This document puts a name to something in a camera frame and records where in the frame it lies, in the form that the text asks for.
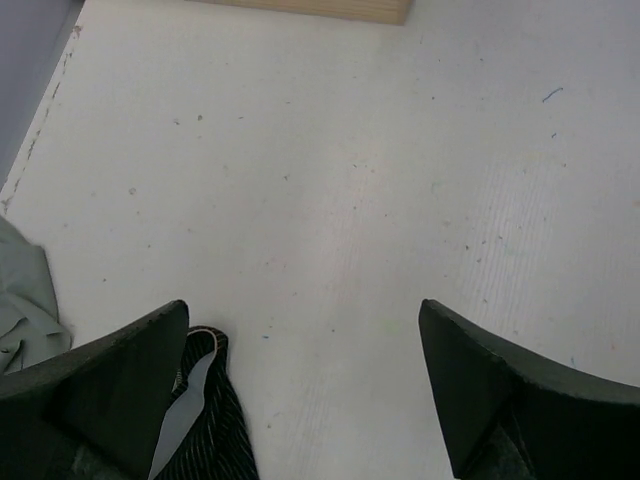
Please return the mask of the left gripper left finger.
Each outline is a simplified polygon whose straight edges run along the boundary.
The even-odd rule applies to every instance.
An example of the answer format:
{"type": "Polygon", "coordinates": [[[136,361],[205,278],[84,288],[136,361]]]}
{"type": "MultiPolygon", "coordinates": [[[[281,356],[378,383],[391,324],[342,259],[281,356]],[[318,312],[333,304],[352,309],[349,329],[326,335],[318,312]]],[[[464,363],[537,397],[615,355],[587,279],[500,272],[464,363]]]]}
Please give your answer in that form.
{"type": "Polygon", "coordinates": [[[145,479],[189,327],[171,301],[1,378],[4,479],[145,479]]]}

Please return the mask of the black striped underwear grey waistband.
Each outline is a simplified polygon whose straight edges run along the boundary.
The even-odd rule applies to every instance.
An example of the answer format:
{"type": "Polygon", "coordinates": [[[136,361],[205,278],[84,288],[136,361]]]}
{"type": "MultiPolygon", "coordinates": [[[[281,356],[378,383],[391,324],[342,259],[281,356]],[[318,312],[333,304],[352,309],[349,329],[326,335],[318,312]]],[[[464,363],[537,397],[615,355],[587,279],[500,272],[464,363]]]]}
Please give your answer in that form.
{"type": "Polygon", "coordinates": [[[189,329],[156,444],[151,479],[257,479],[247,424],[230,381],[228,336],[189,329]]]}

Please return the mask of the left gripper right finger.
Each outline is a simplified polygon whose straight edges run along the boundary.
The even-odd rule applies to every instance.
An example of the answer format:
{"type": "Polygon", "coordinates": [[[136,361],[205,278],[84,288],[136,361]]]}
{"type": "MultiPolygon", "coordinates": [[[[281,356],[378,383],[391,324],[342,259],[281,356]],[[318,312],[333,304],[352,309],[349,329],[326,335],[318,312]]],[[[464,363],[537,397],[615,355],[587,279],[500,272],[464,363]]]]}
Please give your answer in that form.
{"type": "Polygon", "coordinates": [[[492,334],[436,300],[422,347],[457,479],[636,479],[639,390],[492,334]]]}

